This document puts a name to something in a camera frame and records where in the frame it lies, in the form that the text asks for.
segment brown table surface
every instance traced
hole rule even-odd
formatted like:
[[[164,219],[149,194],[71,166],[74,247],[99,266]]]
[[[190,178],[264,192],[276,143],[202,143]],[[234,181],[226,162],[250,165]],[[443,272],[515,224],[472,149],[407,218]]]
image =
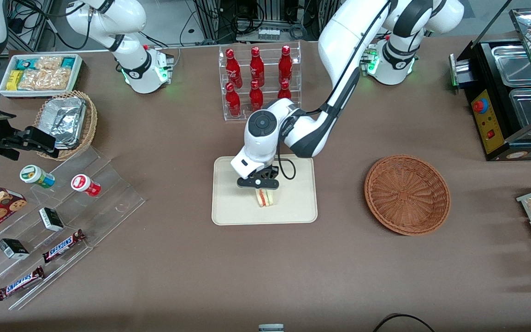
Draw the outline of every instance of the brown table surface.
[[[469,40],[427,38],[398,86],[360,80],[314,158],[319,218],[307,225],[212,223],[213,162],[238,153],[244,128],[223,120],[218,47],[183,50],[173,84],[150,95],[124,84],[110,53],[82,53],[93,145],[148,202],[24,309],[0,303],[0,331],[371,331],[396,312],[437,331],[531,331],[531,228],[515,201],[531,192],[531,162],[485,162],[464,94],[448,87],[447,57]],[[310,110],[331,84],[317,45],[302,45]],[[0,109],[23,128],[41,104]],[[371,165],[403,153],[449,185],[451,213],[431,235],[385,229],[363,200]],[[0,186],[20,192],[24,165],[57,165],[0,160]],[[423,331],[404,319],[385,330],[403,326]]]

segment red button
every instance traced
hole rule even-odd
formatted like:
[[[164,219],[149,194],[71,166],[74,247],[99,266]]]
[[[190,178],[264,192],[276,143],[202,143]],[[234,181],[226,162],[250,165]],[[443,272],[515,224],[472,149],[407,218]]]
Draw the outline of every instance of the red button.
[[[483,101],[475,101],[474,104],[472,104],[472,110],[475,112],[480,112],[484,109],[485,103]]]

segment bottle cap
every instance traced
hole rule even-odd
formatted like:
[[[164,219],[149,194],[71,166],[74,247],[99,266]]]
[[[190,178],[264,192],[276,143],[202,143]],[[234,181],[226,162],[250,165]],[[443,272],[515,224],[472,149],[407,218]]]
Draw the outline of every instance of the bottle cap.
[[[42,176],[42,168],[36,165],[28,165],[19,172],[19,178],[25,183],[35,183]]]
[[[71,180],[71,187],[76,191],[86,191],[90,185],[91,179],[85,174],[78,174]]]

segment clear acrylic shelf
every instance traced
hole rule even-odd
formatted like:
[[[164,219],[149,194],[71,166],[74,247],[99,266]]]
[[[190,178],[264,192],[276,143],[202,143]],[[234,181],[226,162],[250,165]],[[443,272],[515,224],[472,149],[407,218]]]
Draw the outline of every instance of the clear acrylic shelf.
[[[290,46],[290,57],[292,58],[292,80],[290,82],[289,90],[292,93],[292,101],[299,107],[302,102],[302,75],[301,75],[301,43],[300,42],[286,42],[286,43],[268,43],[259,44],[261,58],[265,65],[265,85],[261,87],[264,94],[264,105],[270,101],[278,99],[278,92],[280,91],[280,82],[278,81],[278,62],[282,56],[282,46]],[[225,85],[228,82],[227,76],[227,58],[224,52],[231,48],[235,51],[235,58],[241,66],[241,77],[243,79],[243,86],[237,89],[241,99],[241,115],[233,117],[230,115],[227,107],[227,100],[225,98],[227,91]],[[251,83],[251,72],[249,71],[249,63],[251,63],[251,50],[244,44],[235,44],[226,47],[219,47],[218,69],[221,81],[221,95],[223,95],[223,114],[225,120],[247,120],[253,113],[251,109],[251,101],[249,100],[249,91]]]
[[[31,273],[38,265],[42,265],[47,276],[41,281],[34,282],[32,287],[19,290],[3,301],[4,305],[11,305],[9,309],[20,309],[28,304],[83,256],[91,252],[101,240],[145,202],[112,168],[110,161],[92,147],[72,156],[51,173],[55,175],[55,185],[50,189],[43,189],[38,185],[32,186],[25,194],[29,202],[22,210],[25,213],[0,231],[0,240],[17,239],[30,252],[28,258],[18,261],[8,259],[0,250],[0,288]],[[102,190],[97,197],[90,197],[71,189],[70,181],[79,173],[90,176],[101,185]],[[43,207],[57,210],[65,225],[62,231],[49,231],[44,227],[38,213]],[[70,237],[78,229],[82,229],[87,238],[44,265],[42,254]]]

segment wicker basket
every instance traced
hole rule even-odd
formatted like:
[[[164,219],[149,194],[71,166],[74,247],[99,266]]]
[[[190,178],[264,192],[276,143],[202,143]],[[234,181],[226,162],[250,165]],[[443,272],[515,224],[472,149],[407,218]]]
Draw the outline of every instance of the wicker basket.
[[[58,158],[53,158],[46,154],[38,153],[38,155],[42,158],[54,159],[59,161],[67,160],[69,157],[77,153],[77,151],[87,148],[91,144],[91,141],[93,141],[93,137],[95,136],[95,126],[97,125],[97,110],[95,109],[95,105],[93,105],[93,102],[91,101],[89,96],[80,91],[71,91],[68,93],[63,93],[61,95],[54,96],[51,99],[60,99],[68,97],[80,97],[87,102],[87,109],[85,113],[85,119],[83,120],[82,133],[81,137],[79,138],[80,143],[75,149],[60,150]],[[40,117],[42,116],[43,109],[44,105],[40,107],[40,112],[38,112],[38,115],[36,115],[36,121],[34,121],[35,127],[38,127],[38,124],[40,123]]]
[[[435,231],[450,210],[444,178],[430,164],[410,155],[378,160],[366,176],[364,194],[374,216],[403,235]]]

